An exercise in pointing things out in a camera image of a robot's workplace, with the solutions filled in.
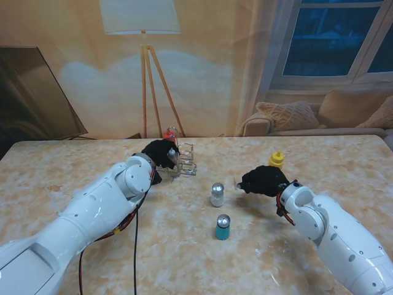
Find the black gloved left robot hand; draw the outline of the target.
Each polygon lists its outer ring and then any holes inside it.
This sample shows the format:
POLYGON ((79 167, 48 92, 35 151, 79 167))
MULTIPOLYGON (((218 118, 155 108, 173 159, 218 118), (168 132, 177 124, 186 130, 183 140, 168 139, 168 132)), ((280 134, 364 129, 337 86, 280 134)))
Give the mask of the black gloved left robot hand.
POLYGON ((168 157, 168 153, 171 149, 173 149, 175 153, 179 152, 174 142, 162 139, 150 142, 141 152, 149 156, 156 166, 173 169, 175 163, 168 157))

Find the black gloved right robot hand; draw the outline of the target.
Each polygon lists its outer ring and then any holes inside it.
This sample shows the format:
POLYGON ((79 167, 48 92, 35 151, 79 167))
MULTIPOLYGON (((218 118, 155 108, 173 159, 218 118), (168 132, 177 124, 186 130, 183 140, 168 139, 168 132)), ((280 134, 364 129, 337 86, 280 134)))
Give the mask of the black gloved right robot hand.
POLYGON ((236 186, 247 194, 253 193, 275 197, 289 183, 280 168, 262 165, 243 175, 241 182, 236 186))

